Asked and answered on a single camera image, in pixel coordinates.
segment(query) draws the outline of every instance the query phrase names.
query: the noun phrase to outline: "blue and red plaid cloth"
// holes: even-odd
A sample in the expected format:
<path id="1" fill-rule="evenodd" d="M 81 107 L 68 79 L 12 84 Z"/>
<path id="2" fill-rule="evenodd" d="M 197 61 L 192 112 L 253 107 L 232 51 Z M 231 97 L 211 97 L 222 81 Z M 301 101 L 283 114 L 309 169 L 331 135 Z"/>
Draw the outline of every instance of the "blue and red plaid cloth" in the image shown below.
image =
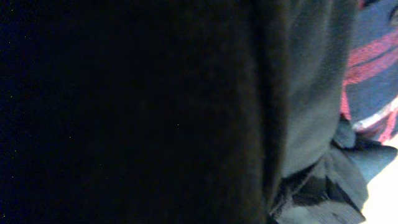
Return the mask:
<path id="1" fill-rule="evenodd" d="M 398 27 L 392 21 L 398 2 L 360 1 L 359 6 L 341 112 L 357 133 L 385 142 L 398 132 Z"/>

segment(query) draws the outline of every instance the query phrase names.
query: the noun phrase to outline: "plaid fabric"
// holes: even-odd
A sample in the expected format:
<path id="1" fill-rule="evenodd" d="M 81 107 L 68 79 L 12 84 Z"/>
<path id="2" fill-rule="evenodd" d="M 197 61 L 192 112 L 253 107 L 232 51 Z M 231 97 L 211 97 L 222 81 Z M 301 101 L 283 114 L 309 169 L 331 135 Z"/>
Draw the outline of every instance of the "plaid fabric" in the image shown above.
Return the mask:
<path id="1" fill-rule="evenodd" d="M 398 28 L 391 23 L 397 4 L 360 1 L 343 84 L 341 112 L 357 133 L 380 142 L 398 131 Z"/>

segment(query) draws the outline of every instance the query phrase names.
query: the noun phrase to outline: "plaid shirt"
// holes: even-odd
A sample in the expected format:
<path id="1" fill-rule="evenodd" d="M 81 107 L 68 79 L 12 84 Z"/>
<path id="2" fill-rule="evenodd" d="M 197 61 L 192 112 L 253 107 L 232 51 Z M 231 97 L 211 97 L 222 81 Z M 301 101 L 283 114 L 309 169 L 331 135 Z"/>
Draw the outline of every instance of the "plaid shirt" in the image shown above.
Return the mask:
<path id="1" fill-rule="evenodd" d="M 360 1 L 341 112 L 356 132 L 380 142 L 398 131 L 398 2 Z"/>

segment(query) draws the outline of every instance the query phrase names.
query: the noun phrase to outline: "garment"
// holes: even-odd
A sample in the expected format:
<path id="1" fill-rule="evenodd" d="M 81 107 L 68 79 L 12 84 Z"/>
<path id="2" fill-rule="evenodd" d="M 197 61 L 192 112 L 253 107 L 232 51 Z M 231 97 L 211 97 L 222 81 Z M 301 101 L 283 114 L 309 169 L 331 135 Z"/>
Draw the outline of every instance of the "garment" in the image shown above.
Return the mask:
<path id="1" fill-rule="evenodd" d="M 364 184 L 349 183 L 361 176 L 331 145 L 355 10 L 343 0 L 9 2 L 4 220 L 265 223 L 287 217 L 273 217 L 274 196 L 297 174 L 298 191 L 329 177 L 322 192 L 338 184 L 349 195 L 331 203 L 360 209 Z"/>
<path id="2" fill-rule="evenodd" d="M 354 23 L 341 112 L 364 137 L 385 142 L 397 132 L 397 1 L 364 1 Z"/>

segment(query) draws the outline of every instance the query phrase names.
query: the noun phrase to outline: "clothing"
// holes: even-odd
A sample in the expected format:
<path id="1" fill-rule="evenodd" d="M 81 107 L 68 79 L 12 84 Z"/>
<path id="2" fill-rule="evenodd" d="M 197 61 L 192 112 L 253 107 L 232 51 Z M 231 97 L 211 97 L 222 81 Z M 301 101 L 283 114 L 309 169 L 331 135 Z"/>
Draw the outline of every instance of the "clothing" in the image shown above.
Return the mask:
<path id="1" fill-rule="evenodd" d="M 357 133 L 385 142 L 398 131 L 398 4 L 393 0 L 371 3 L 354 23 L 341 112 Z"/>
<path id="2" fill-rule="evenodd" d="M 274 196 L 297 174 L 296 192 L 315 176 L 337 195 L 322 214 L 363 219 L 365 183 L 331 145 L 356 1 L 13 4 L 6 221 L 290 223 Z"/>

